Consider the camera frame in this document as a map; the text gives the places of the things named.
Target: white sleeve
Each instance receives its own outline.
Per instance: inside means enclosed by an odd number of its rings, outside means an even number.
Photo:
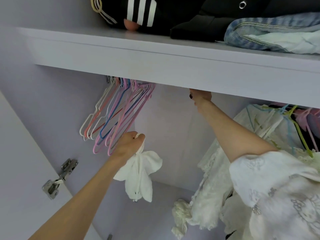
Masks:
[[[231,163],[229,171],[235,191],[250,207],[254,207],[263,195],[272,194],[274,188],[296,175],[320,182],[316,169],[286,151],[242,156]]]

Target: person's right arm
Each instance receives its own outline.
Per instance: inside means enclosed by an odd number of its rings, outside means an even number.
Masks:
[[[231,163],[244,155],[261,155],[277,151],[273,145],[235,122],[211,102],[211,92],[190,89],[190,94],[198,111],[212,127]]]

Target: white shelf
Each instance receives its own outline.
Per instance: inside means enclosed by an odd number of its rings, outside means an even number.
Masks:
[[[317,55],[115,29],[19,30],[38,65],[320,108]]]

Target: white cabinet door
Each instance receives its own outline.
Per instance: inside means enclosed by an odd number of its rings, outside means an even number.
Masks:
[[[42,191],[48,180],[57,178],[58,174],[0,92],[0,239],[28,239],[71,199],[63,184],[54,200]],[[101,237],[90,226],[85,239],[101,240]]]

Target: hinge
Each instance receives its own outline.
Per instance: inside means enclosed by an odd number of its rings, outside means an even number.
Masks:
[[[58,187],[60,184],[64,183],[78,165],[78,160],[76,159],[68,159],[61,165],[61,173],[59,174],[59,178],[55,181],[48,180],[43,186],[42,190],[46,193],[47,196],[51,200],[53,200],[59,193]]]

